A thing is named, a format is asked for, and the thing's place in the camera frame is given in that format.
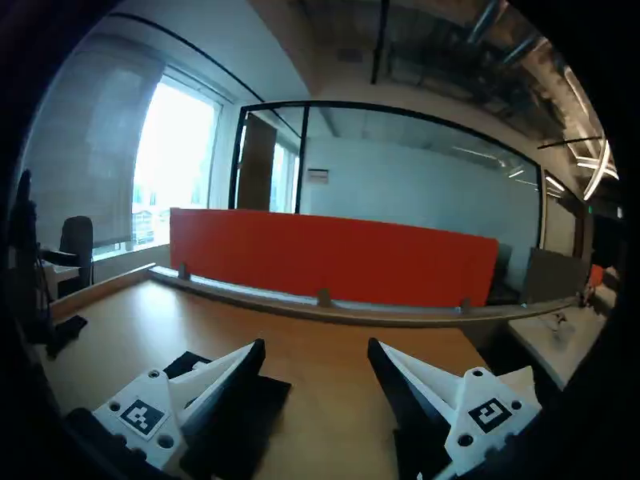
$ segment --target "orange partition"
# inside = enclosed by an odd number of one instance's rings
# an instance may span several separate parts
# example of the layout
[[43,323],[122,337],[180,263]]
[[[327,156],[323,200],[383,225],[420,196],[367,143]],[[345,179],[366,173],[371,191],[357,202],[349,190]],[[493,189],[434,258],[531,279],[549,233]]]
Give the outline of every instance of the orange partition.
[[394,223],[254,210],[171,209],[171,266],[335,300],[483,306],[498,241]]

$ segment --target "roller shade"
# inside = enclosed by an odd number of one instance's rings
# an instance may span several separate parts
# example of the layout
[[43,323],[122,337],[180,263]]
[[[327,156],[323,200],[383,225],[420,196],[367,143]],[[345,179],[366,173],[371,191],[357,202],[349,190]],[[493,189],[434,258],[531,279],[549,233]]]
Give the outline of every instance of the roller shade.
[[68,217],[94,224],[94,246],[131,239],[135,159],[165,65],[143,48],[96,35],[67,60],[25,151],[33,174],[38,240],[57,247]]

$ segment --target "screw hole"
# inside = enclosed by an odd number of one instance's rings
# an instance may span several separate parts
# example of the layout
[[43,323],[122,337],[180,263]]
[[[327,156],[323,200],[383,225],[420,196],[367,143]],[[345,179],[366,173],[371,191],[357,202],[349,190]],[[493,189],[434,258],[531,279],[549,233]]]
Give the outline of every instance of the screw hole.
[[462,434],[458,437],[458,445],[469,446],[474,442],[474,438],[469,434]]
[[114,438],[118,440],[121,444],[126,445],[126,437],[123,434],[116,434]]
[[494,446],[492,446],[491,448],[488,448],[485,452],[485,458],[489,459],[494,457],[495,455],[498,454],[498,449],[495,448]]
[[160,435],[158,437],[158,445],[162,448],[171,448],[174,446],[174,440],[169,435]]
[[131,453],[142,460],[146,460],[146,452],[142,448],[132,448]]

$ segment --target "office room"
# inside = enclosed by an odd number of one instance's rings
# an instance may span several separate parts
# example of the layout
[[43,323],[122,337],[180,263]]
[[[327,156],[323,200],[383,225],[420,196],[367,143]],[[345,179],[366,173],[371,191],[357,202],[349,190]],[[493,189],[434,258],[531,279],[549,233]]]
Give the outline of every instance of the office room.
[[436,3],[125,0],[47,83],[8,298],[125,476],[492,478],[574,383],[614,152],[515,6]]

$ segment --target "black office chair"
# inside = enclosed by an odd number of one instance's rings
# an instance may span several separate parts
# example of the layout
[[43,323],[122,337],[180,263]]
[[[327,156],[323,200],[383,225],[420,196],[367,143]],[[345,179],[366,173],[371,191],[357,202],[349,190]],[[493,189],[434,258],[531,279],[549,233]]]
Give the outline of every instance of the black office chair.
[[94,224],[89,217],[71,217],[62,225],[60,251],[78,256],[80,270],[76,278],[58,284],[58,297],[77,292],[93,283]]

